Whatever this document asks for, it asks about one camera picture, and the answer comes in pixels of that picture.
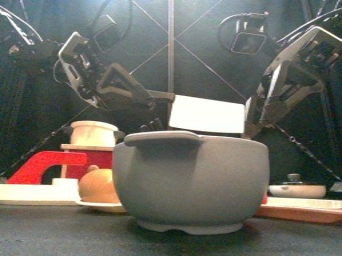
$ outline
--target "small white bowl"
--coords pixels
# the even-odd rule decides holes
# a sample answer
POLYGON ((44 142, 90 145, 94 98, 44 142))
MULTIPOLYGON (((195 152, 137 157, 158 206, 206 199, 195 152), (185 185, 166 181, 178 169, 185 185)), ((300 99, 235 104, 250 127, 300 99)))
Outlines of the small white bowl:
POLYGON ((270 185, 269 190, 275 197, 320 199, 326 195, 325 185, 270 185))

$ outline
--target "white container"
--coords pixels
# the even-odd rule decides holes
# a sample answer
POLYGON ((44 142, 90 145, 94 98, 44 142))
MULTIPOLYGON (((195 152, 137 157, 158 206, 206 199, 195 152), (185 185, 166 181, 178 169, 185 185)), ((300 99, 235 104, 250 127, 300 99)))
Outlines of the white container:
POLYGON ((326 195, 324 185, 270 185, 269 190, 275 197, 318 199, 326 195))
POLYGON ((82 146, 114 147, 119 132, 112 124, 98 121, 78 121, 71 124, 74 128, 71 144, 82 146))

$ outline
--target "white plate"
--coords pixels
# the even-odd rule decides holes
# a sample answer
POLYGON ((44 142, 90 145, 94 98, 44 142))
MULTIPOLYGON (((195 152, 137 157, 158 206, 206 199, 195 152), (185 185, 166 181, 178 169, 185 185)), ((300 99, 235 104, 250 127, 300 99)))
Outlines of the white plate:
POLYGON ((82 200, 76 201, 76 204, 88 206, 102 212, 116 212, 116 213, 126 213, 126 210, 123 208, 122 204, 111 204, 111 203, 92 203, 92 202, 84 202, 82 200))

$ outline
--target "pot handle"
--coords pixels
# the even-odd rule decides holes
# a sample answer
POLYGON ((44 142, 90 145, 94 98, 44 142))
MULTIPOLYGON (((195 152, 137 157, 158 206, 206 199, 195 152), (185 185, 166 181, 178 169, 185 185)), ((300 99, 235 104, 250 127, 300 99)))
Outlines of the pot handle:
POLYGON ((151 143, 199 144, 201 136, 189 131, 155 131, 129 134, 125 145, 129 147, 146 146, 151 143))
POLYGON ((121 140, 125 138, 126 133, 122 131, 114 131, 115 140, 121 140))

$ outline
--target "cutting board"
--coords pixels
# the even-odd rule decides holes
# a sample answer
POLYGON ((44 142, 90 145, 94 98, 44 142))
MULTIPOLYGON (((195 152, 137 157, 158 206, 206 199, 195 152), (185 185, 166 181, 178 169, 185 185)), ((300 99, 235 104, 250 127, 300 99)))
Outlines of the cutting board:
POLYGON ((269 198, 255 217, 312 223, 342 223, 342 201, 322 199, 269 198))

